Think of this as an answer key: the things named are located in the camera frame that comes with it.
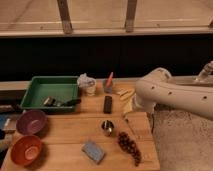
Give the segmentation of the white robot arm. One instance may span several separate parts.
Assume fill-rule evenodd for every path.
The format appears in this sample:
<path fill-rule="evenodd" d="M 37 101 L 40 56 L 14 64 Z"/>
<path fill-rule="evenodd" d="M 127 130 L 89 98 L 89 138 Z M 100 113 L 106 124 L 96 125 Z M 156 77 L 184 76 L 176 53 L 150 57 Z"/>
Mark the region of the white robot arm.
<path fill-rule="evenodd" d="M 172 75 L 156 68 L 135 84 L 132 100 L 134 110 L 148 113 L 157 103 L 182 109 L 213 121 L 213 88 L 170 83 Z"/>

